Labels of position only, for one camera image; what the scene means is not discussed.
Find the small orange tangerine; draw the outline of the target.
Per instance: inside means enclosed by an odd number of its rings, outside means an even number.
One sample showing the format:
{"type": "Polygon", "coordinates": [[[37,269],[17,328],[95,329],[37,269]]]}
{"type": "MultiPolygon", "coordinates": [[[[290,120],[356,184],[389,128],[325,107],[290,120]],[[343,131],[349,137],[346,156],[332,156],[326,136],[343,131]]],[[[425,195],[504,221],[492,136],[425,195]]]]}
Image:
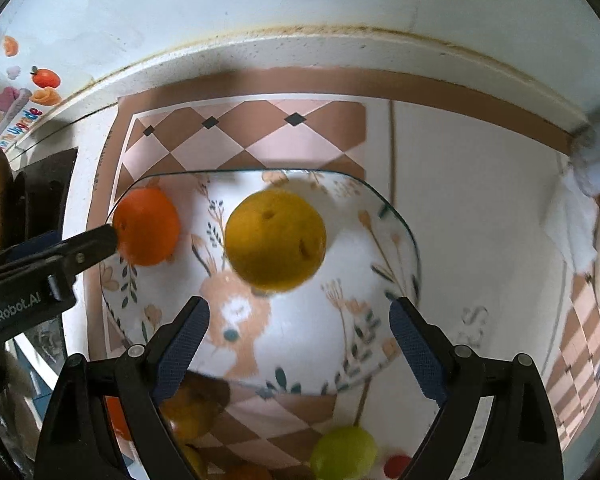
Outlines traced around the small orange tangerine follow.
{"type": "Polygon", "coordinates": [[[170,258],[181,222],[172,200],[158,188],[132,188],[114,210],[118,252],[132,266],[155,266],[170,258]]]}

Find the large yellow orange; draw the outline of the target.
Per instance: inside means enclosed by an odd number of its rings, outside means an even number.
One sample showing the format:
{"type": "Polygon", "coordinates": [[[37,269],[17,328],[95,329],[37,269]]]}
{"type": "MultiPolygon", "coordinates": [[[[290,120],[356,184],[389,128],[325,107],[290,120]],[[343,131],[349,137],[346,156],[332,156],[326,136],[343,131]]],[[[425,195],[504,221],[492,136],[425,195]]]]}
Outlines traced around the large yellow orange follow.
{"type": "Polygon", "coordinates": [[[321,215],[304,198],[267,188],[245,198],[225,228],[225,253],[235,273],[262,292],[288,292],[310,278],[326,255],[321,215]]]}

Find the green apple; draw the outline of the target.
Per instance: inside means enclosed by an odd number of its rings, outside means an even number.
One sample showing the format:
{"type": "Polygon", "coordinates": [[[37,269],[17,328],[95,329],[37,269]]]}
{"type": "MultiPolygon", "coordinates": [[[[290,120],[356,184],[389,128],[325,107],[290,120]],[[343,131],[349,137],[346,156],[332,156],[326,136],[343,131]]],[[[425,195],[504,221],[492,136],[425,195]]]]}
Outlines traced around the green apple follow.
{"type": "Polygon", "coordinates": [[[344,426],[324,434],[314,446],[310,467],[322,480],[363,479],[376,462],[374,438],[358,426],[344,426]]]}

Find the red cherry tomato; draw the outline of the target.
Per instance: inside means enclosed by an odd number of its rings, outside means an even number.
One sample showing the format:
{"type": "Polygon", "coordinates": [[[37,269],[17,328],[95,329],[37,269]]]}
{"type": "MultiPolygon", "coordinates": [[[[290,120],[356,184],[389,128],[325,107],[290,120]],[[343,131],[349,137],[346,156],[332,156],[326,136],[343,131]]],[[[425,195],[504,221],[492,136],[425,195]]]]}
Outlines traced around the red cherry tomato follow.
{"type": "Polygon", "coordinates": [[[385,460],[382,472],[389,480],[399,479],[411,461],[411,457],[406,454],[391,455],[385,460]]]}

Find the floral ceramic oval plate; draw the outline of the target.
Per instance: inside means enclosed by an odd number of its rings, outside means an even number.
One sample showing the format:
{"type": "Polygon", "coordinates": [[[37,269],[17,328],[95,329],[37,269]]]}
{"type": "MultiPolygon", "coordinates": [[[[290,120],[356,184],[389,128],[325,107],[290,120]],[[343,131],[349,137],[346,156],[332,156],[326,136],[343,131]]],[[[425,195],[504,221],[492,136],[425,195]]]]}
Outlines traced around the floral ceramic oval plate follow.
{"type": "Polygon", "coordinates": [[[192,297],[210,321],[190,367],[254,388],[348,390],[398,348],[393,300],[419,298],[414,234],[366,182],[328,170],[143,177],[108,216],[99,268],[112,330],[144,344],[192,297]]]}

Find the checkered brown kitchen mat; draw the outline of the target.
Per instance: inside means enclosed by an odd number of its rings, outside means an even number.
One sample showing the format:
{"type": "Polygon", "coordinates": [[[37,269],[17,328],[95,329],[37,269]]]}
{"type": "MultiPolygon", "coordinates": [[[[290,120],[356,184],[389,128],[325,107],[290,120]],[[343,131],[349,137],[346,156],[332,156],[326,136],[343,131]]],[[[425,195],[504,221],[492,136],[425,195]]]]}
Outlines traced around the checkered brown kitchen mat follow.
{"type": "MultiPolygon", "coordinates": [[[[88,213],[108,221],[143,177],[218,170],[328,170],[369,184],[412,230],[422,273],[412,303],[453,344],[528,353],[544,382],[568,479],[600,452],[600,308],[594,261],[575,274],[542,223],[571,162],[562,130],[440,81],[378,70],[246,70],[126,96],[105,143],[88,213]]],[[[90,351],[132,346],[112,330],[100,266],[85,278],[90,351]]],[[[414,457],[437,404],[396,357],[360,384],[300,394],[230,382],[208,434],[184,443],[207,479],[309,479],[330,430],[358,426],[385,460],[414,457]]]]}

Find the black induction cooktop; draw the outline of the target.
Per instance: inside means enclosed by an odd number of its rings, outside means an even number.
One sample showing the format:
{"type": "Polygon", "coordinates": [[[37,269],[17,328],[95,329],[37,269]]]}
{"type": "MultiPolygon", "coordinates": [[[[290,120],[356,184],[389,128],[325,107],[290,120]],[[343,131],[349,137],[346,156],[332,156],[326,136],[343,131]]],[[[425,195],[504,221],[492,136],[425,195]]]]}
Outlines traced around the black induction cooktop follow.
{"type": "Polygon", "coordinates": [[[62,239],[69,184],[78,150],[69,148],[25,166],[15,176],[9,241],[21,244],[44,236],[62,239]]]}

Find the white paper towel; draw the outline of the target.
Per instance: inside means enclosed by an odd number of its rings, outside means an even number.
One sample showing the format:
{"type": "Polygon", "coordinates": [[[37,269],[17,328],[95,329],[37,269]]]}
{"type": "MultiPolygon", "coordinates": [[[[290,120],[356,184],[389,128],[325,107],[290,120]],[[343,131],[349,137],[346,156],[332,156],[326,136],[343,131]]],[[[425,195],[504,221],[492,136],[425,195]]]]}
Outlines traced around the white paper towel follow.
{"type": "Polygon", "coordinates": [[[542,227],[575,274],[588,272],[597,256],[594,232],[599,210],[596,201],[581,191],[568,166],[556,181],[542,227]]]}

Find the colourful wall sticker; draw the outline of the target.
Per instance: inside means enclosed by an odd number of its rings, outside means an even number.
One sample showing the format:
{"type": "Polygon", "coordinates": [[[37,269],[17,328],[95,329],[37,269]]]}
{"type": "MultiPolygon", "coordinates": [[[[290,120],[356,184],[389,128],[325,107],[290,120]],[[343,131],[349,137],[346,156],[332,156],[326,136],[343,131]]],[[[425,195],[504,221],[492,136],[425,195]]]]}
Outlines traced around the colourful wall sticker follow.
{"type": "Polygon", "coordinates": [[[62,102],[62,79],[48,67],[28,64],[19,41],[0,39],[0,149],[6,152],[62,102]]]}

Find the yellow lemon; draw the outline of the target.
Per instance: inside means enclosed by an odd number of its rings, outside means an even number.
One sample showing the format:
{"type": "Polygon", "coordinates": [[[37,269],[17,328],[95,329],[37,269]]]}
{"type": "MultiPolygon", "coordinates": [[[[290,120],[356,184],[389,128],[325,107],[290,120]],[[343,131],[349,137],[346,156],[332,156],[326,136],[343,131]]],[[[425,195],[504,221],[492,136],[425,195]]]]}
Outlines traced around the yellow lemon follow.
{"type": "Polygon", "coordinates": [[[159,410],[175,440],[193,443],[208,434],[228,402],[227,382],[186,372],[176,393],[161,402],[159,410]]]}

